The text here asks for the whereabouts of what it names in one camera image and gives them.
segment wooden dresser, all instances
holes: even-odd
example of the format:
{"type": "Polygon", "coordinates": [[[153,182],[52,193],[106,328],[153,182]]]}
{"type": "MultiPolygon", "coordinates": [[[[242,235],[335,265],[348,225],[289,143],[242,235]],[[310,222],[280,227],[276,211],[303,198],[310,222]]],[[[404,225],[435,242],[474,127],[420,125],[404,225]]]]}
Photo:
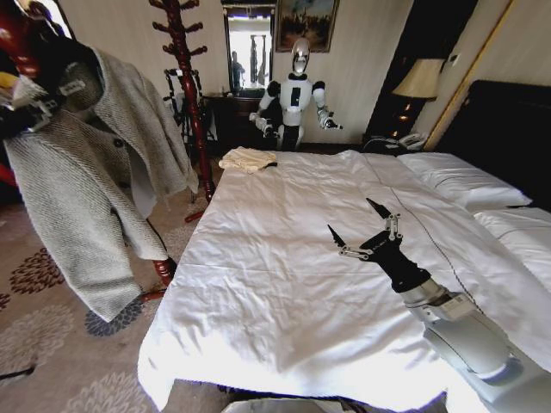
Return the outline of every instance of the wooden dresser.
{"type": "Polygon", "coordinates": [[[261,150],[276,148],[276,140],[264,139],[262,132],[249,121],[249,114],[258,110],[260,98],[210,95],[205,96],[205,102],[214,114],[220,155],[238,146],[261,150]]]}

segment black headboard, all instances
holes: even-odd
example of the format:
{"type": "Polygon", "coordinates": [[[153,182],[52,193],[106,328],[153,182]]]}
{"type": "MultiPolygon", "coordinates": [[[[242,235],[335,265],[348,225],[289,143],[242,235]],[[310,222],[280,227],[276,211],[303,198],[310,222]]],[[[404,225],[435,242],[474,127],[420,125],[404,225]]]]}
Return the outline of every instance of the black headboard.
{"type": "Polygon", "coordinates": [[[476,81],[437,151],[521,189],[551,211],[551,87],[476,81]]]}

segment mirror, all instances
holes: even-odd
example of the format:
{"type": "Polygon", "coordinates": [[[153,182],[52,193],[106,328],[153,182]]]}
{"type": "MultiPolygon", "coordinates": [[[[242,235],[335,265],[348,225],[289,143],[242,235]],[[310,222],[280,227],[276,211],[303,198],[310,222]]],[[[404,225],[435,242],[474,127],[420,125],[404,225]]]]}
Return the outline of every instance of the mirror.
{"type": "Polygon", "coordinates": [[[234,95],[254,95],[271,80],[274,7],[225,5],[228,75],[234,95]]]}

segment beige towel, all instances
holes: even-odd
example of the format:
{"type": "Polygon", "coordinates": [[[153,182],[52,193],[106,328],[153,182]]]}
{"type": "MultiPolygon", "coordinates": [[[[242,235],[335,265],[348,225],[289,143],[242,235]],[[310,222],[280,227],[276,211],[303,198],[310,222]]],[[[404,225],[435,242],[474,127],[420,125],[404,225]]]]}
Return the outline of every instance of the beige towel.
{"type": "Polygon", "coordinates": [[[240,146],[238,149],[227,152],[218,165],[224,170],[238,168],[252,174],[275,162],[276,159],[276,155],[271,152],[257,151],[256,149],[247,149],[240,146]]]}

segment beige wallpaper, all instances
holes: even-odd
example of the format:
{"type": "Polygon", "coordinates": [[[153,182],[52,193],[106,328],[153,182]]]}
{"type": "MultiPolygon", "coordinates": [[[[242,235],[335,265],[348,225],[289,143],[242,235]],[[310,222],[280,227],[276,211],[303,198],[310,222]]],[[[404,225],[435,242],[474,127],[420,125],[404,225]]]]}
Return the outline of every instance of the beige wallpaper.
{"type": "MultiPolygon", "coordinates": [[[[60,0],[69,23],[83,43],[96,46],[133,63],[161,93],[167,90],[163,69],[174,58],[161,51],[168,35],[152,29],[153,20],[165,22],[164,12],[147,0],[60,0]]],[[[314,104],[305,114],[304,140],[359,143],[365,132],[412,0],[341,0],[330,53],[312,55],[307,73],[324,80],[327,102],[343,131],[321,131],[314,104]]],[[[205,92],[228,89],[226,38],[220,0],[201,0],[201,6],[183,14],[184,24],[202,21],[205,29],[188,36],[189,47],[208,52],[192,60],[201,73],[205,92]]],[[[290,70],[290,54],[276,53],[274,79],[290,70]]]]}
{"type": "MultiPolygon", "coordinates": [[[[507,3],[507,0],[479,0],[453,52],[461,53],[460,61],[454,67],[445,67],[440,78],[438,99],[425,105],[415,130],[432,130],[507,3]]],[[[548,0],[515,0],[501,29],[467,80],[468,84],[477,79],[486,79],[551,85],[550,22],[551,2],[548,0]]],[[[436,138],[445,132],[453,120],[463,97],[457,100],[441,127],[435,131],[436,138]]]]}
{"type": "MultiPolygon", "coordinates": [[[[163,70],[176,67],[173,56],[162,51],[168,34],[153,30],[152,22],[166,24],[166,14],[147,0],[60,0],[77,39],[135,65],[160,93],[168,91],[163,70]]],[[[204,91],[228,90],[226,37],[222,6],[218,0],[202,0],[201,6],[186,10],[183,23],[203,22],[205,28],[188,34],[189,49],[207,46],[208,52],[192,59],[201,74],[204,91]]]]}

